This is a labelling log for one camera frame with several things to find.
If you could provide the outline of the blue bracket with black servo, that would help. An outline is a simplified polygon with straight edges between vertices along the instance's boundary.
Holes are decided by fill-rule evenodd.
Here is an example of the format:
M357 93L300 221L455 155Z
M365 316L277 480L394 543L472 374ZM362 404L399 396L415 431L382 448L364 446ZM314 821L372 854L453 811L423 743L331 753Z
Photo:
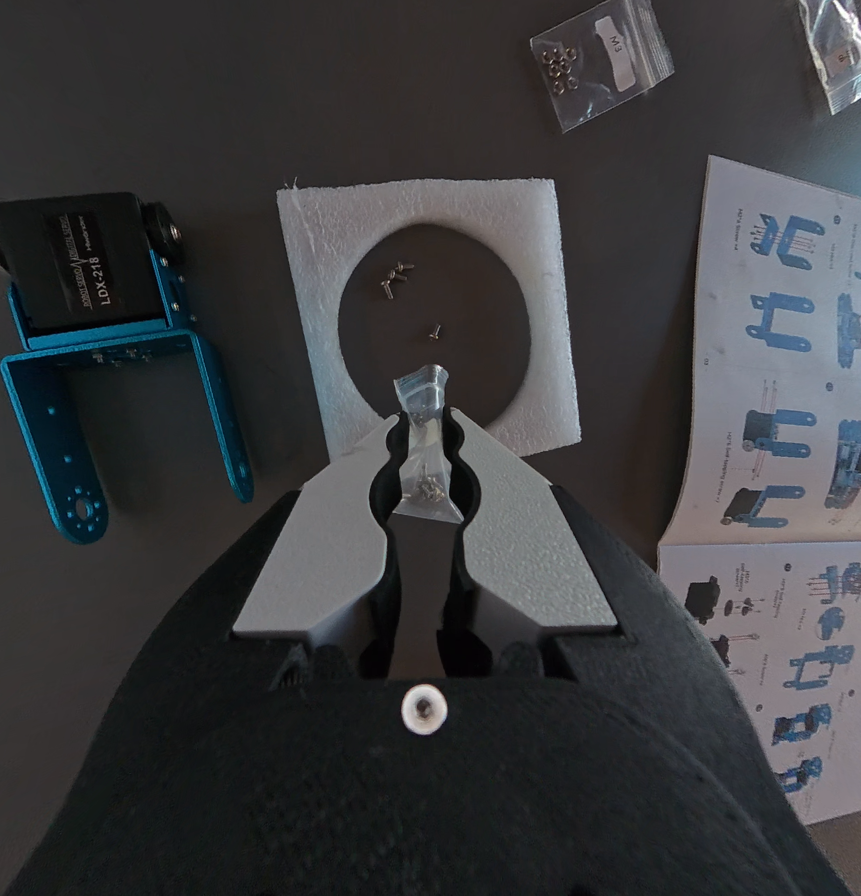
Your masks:
M129 192L0 202L0 272L22 352L0 362L56 530L101 539L108 508L66 375L190 354L235 496L250 462L221 356L195 329L181 232L168 209Z

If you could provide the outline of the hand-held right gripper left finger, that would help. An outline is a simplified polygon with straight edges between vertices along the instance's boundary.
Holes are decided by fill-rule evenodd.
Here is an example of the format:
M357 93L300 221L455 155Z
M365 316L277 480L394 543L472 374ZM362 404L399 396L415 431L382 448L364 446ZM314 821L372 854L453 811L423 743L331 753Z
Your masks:
M402 499L406 417L382 422L306 482L233 631L339 648L364 678L387 678L401 612L389 519Z

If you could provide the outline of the dark grey desk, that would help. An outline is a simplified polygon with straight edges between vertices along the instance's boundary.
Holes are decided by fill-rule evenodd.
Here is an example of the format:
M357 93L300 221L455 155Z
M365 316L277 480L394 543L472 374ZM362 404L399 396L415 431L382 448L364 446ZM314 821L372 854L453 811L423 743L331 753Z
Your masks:
M326 444L277 189L556 183L583 432L533 465L652 566L688 445L710 154L861 196L795 2L653 2L675 73L559 131L529 41L594 2L0 2L0 200L161 200L254 466L228 487L189 357L72 379L108 495L56 532L0 377L0 894L177 599ZM0 360L19 347L0 277Z

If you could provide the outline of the small clear zip bag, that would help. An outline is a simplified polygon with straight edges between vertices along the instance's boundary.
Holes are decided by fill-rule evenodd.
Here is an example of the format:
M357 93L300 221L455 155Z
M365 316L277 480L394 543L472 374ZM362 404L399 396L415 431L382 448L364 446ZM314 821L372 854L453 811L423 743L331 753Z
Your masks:
M861 17L855 1L798 1L799 16L832 116L861 100Z

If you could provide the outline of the illustrated instruction booklet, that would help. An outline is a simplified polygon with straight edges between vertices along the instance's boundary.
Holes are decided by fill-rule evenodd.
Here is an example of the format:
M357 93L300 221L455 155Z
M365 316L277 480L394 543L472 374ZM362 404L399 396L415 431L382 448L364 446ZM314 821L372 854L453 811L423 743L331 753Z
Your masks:
M861 198L708 160L658 572L803 823L861 811Z

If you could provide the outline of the clear bag of tiny screws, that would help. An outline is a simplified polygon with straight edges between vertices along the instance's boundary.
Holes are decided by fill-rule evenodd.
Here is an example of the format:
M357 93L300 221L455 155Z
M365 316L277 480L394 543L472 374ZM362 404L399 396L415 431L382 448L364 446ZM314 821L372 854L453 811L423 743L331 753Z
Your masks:
M395 380L396 396L409 421L409 446L400 468L402 498L395 513L460 524L463 515L450 497L451 463L443 445L447 371L438 364Z

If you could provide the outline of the white foam frame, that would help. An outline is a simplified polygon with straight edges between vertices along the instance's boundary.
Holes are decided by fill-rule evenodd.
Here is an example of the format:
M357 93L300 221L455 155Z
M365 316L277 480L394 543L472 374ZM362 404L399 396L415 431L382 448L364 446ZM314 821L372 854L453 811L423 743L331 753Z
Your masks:
M487 431L522 457L582 440L561 245L550 178L424 178L278 190L278 213L328 458L381 423L347 371L338 338L344 288L382 239L430 223L486 245L514 274L529 313L530 355L516 397Z

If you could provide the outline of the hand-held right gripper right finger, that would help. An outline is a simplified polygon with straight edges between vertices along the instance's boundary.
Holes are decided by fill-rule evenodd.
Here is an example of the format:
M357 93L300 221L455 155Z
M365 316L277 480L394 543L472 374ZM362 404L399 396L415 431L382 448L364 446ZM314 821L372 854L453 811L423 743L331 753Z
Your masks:
M618 619L552 484L463 412L447 408L449 496L462 515L440 622L449 678L480 678L514 644L618 633Z

